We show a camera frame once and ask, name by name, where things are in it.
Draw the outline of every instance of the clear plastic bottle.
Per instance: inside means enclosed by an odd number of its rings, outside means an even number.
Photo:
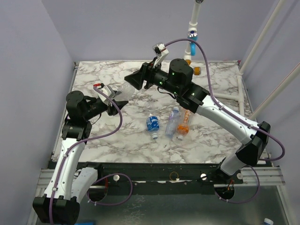
[[[153,103],[146,102],[144,107],[147,109],[147,111],[149,113],[149,117],[146,120],[147,130],[153,139],[157,139],[158,138],[158,130],[159,130],[159,122],[158,122],[157,116],[154,116]]]
[[[183,140],[183,138],[188,134],[191,125],[193,113],[187,109],[182,109],[179,125],[177,126],[177,136],[178,140]]]
[[[124,82],[117,90],[114,100],[117,102],[128,101],[135,93],[135,88],[128,82]]]
[[[165,129],[165,136],[167,136],[170,139],[173,138],[176,132],[179,118],[180,118],[180,112],[179,112],[179,108],[176,106],[173,108],[173,110],[170,113],[167,127]]]
[[[273,225],[274,222],[268,218],[265,218],[264,219],[264,222],[263,222],[263,225]]]

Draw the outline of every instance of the white pipe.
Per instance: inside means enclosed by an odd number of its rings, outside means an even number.
[[[239,100],[238,95],[227,95],[227,94],[220,94],[220,93],[215,93],[215,92],[213,94],[217,98],[225,98],[225,99],[230,99],[230,100],[235,100],[235,101]]]
[[[269,30],[270,26],[272,25],[275,17],[277,16],[278,12],[280,11],[281,7],[283,6],[283,4],[285,3],[285,0],[279,0],[278,4],[276,5],[273,13],[271,14],[270,18],[268,19],[266,25],[264,26],[261,34],[259,35],[257,41],[255,42],[250,54],[248,55],[248,57],[246,58],[245,62],[243,63],[242,68],[239,71],[240,75],[244,74],[244,71],[247,67],[247,65],[249,64],[249,62],[251,61],[254,53],[256,52],[259,44],[261,43],[261,41],[263,40],[264,36],[266,35],[267,31]]]
[[[197,31],[197,24],[198,24],[198,17],[199,17],[199,13],[200,13],[200,6],[201,3],[197,3],[196,0],[194,0],[194,7],[193,7],[193,12],[192,12],[192,19],[189,22],[189,26],[188,26],[188,31],[194,30]],[[189,42],[187,43],[187,47],[186,50],[184,52],[184,56],[183,56],[184,60],[192,60],[191,57],[191,46],[189,44]]]
[[[242,76],[238,75],[238,88],[239,88],[239,107],[240,107],[240,115],[245,116],[245,108],[244,108],[244,92],[243,92],[243,81]]]
[[[192,12],[192,19],[189,22],[191,25],[197,26],[198,24],[198,17],[199,17],[199,12],[200,12],[200,6],[201,3],[197,3],[196,0],[194,0],[194,8],[193,8],[193,12]]]
[[[252,113],[249,119],[254,120],[298,75],[300,74],[300,63],[289,73],[289,75],[272,91],[272,93]]]

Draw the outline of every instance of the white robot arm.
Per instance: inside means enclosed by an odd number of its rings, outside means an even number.
[[[241,142],[242,146],[220,164],[217,170],[219,176],[226,179],[245,165],[257,164],[269,138],[253,128],[259,128],[269,133],[270,125],[268,123],[257,124],[227,108],[219,101],[217,101],[218,106],[206,89],[192,82],[193,69],[184,59],[172,60],[168,73],[161,70],[161,64],[154,67],[153,62],[143,63],[140,70],[126,76],[125,80],[138,90],[143,87],[143,82],[147,81],[145,89],[156,85],[173,93],[176,101],[183,108],[214,121]],[[250,127],[241,123],[237,118],[247,121]]]

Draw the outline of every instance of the marble table surface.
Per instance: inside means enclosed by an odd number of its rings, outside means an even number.
[[[85,95],[96,96],[93,84],[109,84],[113,88],[124,82],[124,76],[138,70],[143,61],[94,61],[80,62],[75,77],[73,90],[80,90]],[[168,70],[169,62],[164,62],[162,69]],[[202,74],[194,76],[193,82],[208,89],[205,64],[194,62],[192,67],[200,66]],[[209,63],[212,87],[215,92],[237,95],[238,84],[236,62]],[[245,95],[245,116],[251,114]],[[223,104],[238,112],[238,102],[219,99]],[[156,108],[160,130],[158,139],[153,140],[146,130],[148,112],[144,103],[151,101]],[[211,120],[196,114],[191,129],[183,141],[174,137],[169,140],[164,136],[165,127],[174,106],[177,106],[167,94],[161,94],[156,87],[135,91],[129,103],[121,110],[123,125],[114,135],[88,142],[80,162],[131,162],[131,163],[219,163],[224,157],[236,151],[239,141],[225,129]],[[91,135],[97,136],[113,131],[119,124],[119,116],[106,113],[93,125]],[[60,153],[59,139],[53,160],[57,161]]]

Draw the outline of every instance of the purple wall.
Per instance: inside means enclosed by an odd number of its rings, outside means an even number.
[[[27,224],[74,64],[39,0],[0,7],[0,221]]]
[[[257,108],[300,62],[299,12],[299,0],[286,1],[245,71],[244,79],[254,108]],[[275,164],[280,164],[298,221],[300,221],[298,190],[300,185],[298,173],[300,162],[299,87],[300,76],[258,116],[259,121],[266,120],[271,124],[272,134],[286,148],[285,157]],[[269,141],[267,149],[272,152],[273,157],[281,154],[281,148],[272,140]]]
[[[74,61],[152,59],[154,44],[186,37],[194,5],[193,0],[42,2]],[[241,60],[273,3],[205,0],[198,30],[209,60]],[[185,46],[170,47],[170,59],[182,57]]]

